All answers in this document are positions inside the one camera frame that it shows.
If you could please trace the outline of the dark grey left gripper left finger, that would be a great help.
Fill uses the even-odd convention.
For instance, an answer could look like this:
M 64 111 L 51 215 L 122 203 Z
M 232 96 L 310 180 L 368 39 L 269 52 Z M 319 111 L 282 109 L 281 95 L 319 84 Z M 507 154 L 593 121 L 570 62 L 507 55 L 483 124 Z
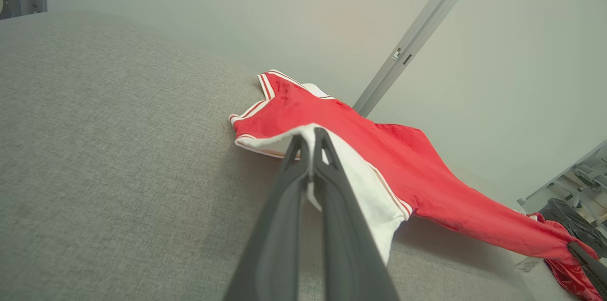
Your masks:
M 294 136 L 224 300 L 298 299 L 299 228 L 309 158 L 310 150 L 305 139 Z

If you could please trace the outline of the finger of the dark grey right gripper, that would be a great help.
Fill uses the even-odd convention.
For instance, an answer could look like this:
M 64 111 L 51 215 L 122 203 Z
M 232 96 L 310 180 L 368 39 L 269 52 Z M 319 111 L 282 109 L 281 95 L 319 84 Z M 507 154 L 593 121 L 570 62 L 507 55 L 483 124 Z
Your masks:
M 579 262 L 594 287 L 607 287 L 607 267 L 604 264 L 590 256 L 577 243 L 568 243 L 568 249 Z
M 541 214 L 546 220 L 563 225 L 572 236 L 592 247 L 598 256 L 607 255 L 606 238 L 565 201 L 557 198 L 549 199 L 546 206 L 541 209 Z

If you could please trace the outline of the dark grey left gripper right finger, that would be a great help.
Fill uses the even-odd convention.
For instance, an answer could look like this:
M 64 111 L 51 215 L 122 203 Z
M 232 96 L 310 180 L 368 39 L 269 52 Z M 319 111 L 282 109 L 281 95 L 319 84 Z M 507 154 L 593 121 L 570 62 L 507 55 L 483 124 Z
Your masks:
M 324 227 L 328 301 L 399 299 L 329 133 L 315 128 L 313 178 Z

